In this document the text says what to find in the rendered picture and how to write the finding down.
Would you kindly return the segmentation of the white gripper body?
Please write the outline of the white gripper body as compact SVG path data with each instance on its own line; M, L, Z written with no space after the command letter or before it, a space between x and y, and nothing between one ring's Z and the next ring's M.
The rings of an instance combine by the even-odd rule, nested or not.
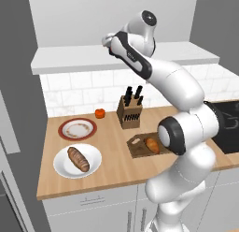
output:
M111 55L116 54L117 38L114 33L109 33L103 36L102 45L108 48Z

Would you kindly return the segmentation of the wooden knife block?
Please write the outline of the wooden knife block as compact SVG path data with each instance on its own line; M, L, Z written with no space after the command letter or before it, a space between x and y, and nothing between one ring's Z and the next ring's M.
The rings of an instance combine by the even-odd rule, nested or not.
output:
M126 105L123 96L120 98L117 115L122 129L132 129L140 126L140 115L143 107L138 105L137 102L137 99L132 98L130 104Z

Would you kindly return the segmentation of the dark wooden cutting board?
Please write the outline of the dark wooden cutting board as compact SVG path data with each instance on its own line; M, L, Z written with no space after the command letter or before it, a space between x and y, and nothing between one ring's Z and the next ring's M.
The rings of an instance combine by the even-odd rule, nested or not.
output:
M146 138L153 138L158 142L160 153L159 154L166 154L170 153L168 149L166 149L158 138L158 134L156 132L153 133L146 133L146 134L137 134L134 135L127 141L128 148L130 150L132 158L139 158L139 157L146 157L152 155L159 155L154 152L151 152L148 147L146 146L145 140Z

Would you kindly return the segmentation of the grey tall cabinet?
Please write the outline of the grey tall cabinet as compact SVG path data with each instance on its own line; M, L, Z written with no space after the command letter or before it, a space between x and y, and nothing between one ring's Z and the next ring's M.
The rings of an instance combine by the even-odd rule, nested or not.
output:
M7 106L0 91L0 182L2 182L10 204L20 223L22 232L35 232L16 180L13 176L7 155L20 152Z

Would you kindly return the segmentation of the white plate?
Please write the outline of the white plate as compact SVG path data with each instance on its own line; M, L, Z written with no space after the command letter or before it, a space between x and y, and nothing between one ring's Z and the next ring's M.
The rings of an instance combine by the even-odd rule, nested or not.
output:
M78 149L84 155L90 164L90 169L83 172L77 168L68 156L69 146L67 146L58 151L53 160L53 167L59 175L67 179L81 179L90 176L99 168L102 163L102 155L97 148L85 143L72 144L72 147Z

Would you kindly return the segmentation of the orange croissant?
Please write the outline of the orange croissant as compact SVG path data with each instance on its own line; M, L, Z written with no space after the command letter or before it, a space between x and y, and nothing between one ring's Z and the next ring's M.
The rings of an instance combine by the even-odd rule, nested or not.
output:
M160 153L160 148L159 148L158 142L155 139L146 138L145 143L151 152L154 152L156 154Z

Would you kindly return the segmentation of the black hob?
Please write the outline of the black hob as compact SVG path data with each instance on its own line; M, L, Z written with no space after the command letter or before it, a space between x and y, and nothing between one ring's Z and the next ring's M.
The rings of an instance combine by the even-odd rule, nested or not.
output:
M213 141L225 154L239 152L239 100L205 101L205 104L214 109L219 118L219 130Z

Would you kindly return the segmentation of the white wall cabinet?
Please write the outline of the white wall cabinet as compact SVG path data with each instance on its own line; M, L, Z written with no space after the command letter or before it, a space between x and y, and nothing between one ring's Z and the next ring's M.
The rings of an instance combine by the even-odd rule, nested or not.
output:
M144 9L153 12L158 21L155 59L180 65L219 61L215 54L190 42L199 0L28 1L37 41L31 63L35 75L124 69L126 65L102 46L102 37L118 32Z

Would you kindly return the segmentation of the white cupboard door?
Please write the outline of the white cupboard door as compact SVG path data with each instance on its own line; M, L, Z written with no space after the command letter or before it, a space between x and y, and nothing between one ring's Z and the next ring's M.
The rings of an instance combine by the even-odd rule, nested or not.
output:
M145 229L146 229L156 215L158 203L148 197L148 194L146 193L146 185L144 183L140 183L138 185L134 232L141 232L140 227L143 208L147 209L145 220Z
M50 230L51 232L127 232L129 210L132 212L131 232L134 232L134 203L50 216Z

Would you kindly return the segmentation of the red rimmed plate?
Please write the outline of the red rimmed plate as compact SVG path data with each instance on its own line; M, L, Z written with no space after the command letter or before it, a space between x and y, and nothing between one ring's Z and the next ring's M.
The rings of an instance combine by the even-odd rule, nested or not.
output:
M58 128L61 138L70 141L80 141L92 137L97 130L94 121L86 118L76 118L67 120Z

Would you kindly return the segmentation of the white base cupboard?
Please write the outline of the white base cupboard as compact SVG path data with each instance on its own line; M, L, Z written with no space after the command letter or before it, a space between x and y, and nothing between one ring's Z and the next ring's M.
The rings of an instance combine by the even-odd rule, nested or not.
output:
M239 228L239 167L222 170L197 232L228 232Z

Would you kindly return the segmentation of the white drawer front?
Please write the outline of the white drawer front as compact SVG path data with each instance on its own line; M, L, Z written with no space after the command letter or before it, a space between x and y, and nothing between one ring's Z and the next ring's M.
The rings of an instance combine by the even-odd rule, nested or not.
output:
M120 204L123 202L132 202L136 199L136 185L118 187L102 191L89 192L85 194L61 196L43 201L43 205L48 216L65 214L78 210L86 210L96 207L109 206ZM87 198L96 198L102 196L105 198L104 202L95 203L91 205L81 206L80 201Z

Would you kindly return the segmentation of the brown bread loaf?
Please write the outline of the brown bread loaf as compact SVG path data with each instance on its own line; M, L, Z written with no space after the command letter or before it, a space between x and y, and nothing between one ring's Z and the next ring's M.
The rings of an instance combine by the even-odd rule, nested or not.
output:
M67 150L70 161L76 168L82 172L88 172L90 170L90 164L85 156L75 147L70 147Z

